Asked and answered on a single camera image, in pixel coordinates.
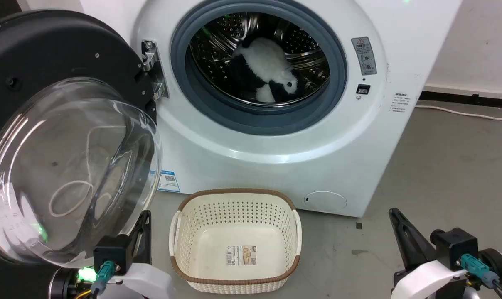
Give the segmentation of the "stainless steel washer drum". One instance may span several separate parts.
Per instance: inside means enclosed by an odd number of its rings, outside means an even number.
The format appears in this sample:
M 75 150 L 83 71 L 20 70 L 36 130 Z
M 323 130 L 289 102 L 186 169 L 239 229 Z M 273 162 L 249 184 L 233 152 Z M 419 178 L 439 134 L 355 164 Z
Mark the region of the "stainless steel washer drum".
M 231 57 L 249 36 L 273 40 L 284 51 L 287 61 L 299 71 L 304 89 L 293 100 L 276 102 L 262 89 L 256 91 L 238 83 L 230 69 Z M 317 41 L 304 29 L 275 15 L 259 12 L 229 13 L 203 25 L 189 43 L 196 69 L 213 89 L 238 103 L 256 107 L 283 107 L 296 104 L 321 91 L 329 81 L 327 57 Z

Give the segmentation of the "small printed text label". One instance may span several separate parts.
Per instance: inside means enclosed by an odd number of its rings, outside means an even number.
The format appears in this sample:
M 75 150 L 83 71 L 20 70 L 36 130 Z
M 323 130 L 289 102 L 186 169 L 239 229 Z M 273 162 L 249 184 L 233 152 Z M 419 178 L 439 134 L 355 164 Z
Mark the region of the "small printed text label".
M 389 110 L 393 113 L 405 113 L 410 101 L 411 97 L 406 93 L 394 93 Z

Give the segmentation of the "grey warning sticker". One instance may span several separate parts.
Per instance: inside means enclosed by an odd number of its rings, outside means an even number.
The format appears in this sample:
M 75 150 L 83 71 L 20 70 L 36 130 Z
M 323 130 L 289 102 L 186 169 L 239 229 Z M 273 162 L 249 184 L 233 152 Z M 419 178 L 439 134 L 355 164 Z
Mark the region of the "grey warning sticker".
M 362 76 L 377 74 L 377 65 L 374 58 L 369 37 L 356 37 L 350 40 L 354 46 Z

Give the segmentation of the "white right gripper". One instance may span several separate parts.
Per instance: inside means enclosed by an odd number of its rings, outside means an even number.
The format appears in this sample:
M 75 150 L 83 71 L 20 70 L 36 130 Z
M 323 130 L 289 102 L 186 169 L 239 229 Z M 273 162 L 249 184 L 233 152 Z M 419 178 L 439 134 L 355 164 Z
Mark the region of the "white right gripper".
M 398 208 L 389 209 L 389 219 L 405 267 L 395 273 L 391 299 L 470 299 L 461 260 L 456 270 L 435 260 L 435 248 Z

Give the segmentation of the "cream laundry basket brown rim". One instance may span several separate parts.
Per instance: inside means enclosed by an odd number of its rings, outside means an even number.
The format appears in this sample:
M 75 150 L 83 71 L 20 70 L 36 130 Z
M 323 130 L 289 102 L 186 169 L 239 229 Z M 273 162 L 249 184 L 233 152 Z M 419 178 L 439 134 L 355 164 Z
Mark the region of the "cream laundry basket brown rim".
M 213 294 L 276 291 L 295 272 L 302 224 L 292 200 L 268 189 L 212 189 L 188 196 L 175 212 L 169 255 L 176 274 Z M 257 247 L 257 265 L 227 266 L 226 247 Z

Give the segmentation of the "black washer door glass bowl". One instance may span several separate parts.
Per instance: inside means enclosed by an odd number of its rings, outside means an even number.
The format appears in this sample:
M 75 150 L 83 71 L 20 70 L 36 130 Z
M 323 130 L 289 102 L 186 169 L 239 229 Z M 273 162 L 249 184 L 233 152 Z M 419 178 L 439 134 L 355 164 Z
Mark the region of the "black washer door glass bowl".
M 109 25 L 36 10 L 0 20 L 0 259 L 94 265 L 129 235 L 162 165 L 152 82 Z

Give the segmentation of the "white front-load washing machine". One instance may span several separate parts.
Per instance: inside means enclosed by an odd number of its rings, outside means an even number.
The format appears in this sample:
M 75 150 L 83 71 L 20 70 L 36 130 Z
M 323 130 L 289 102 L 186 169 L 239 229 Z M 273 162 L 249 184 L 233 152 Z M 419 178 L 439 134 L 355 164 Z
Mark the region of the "white front-load washing machine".
M 154 40 L 169 97 L 157 101 L 162 170 L 181 193 L 207 189 L 271 189 L 305 209 L 314 191 L 342 195 L 338 215 L 365 213 L 409 122 L 463 0 L 294 0 L 338 34 L 348 59 L 340 102 L 318 123 L 280 136 L 230 130 L 188 102 L 175 79 L 170 50 L 176 26 L 200 0 L 78 0 L 81 11 L 117 31 L 136 52 Z M 369 37 L 377 74 L 362 76 L 351 39 Z M 356 93 L 370 85 L 368 95 Z M 411 101 L 390 112 L 394 93 Z

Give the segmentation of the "metal door hinge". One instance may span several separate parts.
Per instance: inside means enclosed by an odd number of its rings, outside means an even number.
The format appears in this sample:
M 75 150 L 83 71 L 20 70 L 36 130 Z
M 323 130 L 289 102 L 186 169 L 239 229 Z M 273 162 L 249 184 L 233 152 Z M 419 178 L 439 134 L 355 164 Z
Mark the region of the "metal door hinge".
M 162 97 L 169 97 L 166 76 L 156 42 L 154 40 L 143 40 L 141 53 L 143 70 L 148 74 L 152 84 L 153 100 L 159 101 Z

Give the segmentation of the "paper label in basket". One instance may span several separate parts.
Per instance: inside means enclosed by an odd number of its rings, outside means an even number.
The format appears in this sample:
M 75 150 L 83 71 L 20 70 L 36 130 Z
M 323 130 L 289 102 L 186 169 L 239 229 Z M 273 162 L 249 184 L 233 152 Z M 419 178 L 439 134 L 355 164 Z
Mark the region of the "paper label in basket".
M 227 266 L 257 265 L 257 247 L 253 245 L 232 245 L 226 247 Z

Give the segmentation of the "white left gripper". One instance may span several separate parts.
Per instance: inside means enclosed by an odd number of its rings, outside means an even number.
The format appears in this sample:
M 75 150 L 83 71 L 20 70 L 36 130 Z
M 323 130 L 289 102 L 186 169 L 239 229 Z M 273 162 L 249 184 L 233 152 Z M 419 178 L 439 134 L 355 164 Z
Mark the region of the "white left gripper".
M 152 264 L 152 212 L 143 210 L 130 233 L 129 270 L 107 283 L 101 299 L 176 299 L 172 277 Z

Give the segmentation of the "black and white panda plush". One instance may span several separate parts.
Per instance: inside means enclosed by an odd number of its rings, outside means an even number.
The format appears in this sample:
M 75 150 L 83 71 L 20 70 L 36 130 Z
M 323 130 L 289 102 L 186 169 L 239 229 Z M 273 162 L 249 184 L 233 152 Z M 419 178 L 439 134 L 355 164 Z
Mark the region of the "black and white panda plush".
M 252 92 L 259 103 L 283 103 L 304 95 L 302 74 L 273 40 L 265 37 L 243 40 L 229 65 L 236 85 L 242 91 Z

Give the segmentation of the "blue energy label sticker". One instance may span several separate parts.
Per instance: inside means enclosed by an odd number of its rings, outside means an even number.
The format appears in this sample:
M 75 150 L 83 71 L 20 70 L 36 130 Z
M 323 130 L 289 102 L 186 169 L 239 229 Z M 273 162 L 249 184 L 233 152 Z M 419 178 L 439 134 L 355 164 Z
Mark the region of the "blue energy label sticker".
M 161 170 L 157 190 L 180 193 L 181 190 L 175 173 L 172 171 Z

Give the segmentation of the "round white filter cover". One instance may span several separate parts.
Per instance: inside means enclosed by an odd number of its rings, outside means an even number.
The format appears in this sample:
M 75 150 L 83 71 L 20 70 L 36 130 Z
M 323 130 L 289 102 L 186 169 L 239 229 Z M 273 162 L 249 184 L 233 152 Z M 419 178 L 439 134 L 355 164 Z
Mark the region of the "round white filter cover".
M 314 191 L 303 199 L 306 210 L 339 214 L 347 206 L 347 200 L 340 194 L 331 191 Z

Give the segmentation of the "black wall baseboard strip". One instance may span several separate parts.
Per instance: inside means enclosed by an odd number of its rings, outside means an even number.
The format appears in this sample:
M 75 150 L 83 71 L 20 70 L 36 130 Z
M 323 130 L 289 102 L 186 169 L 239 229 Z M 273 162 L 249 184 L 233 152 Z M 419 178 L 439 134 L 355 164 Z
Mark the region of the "black wall baseboard strip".
M 422 91 L 421 95 L 418 98 L 418 102 L 420 101 L 438 101 L 447 103 L 458 103 L 466 105 L 502 108 L 502 99 L 483 97 L 477 93 L 474 93 L 473 95 L 458 95 L 454 93 Z

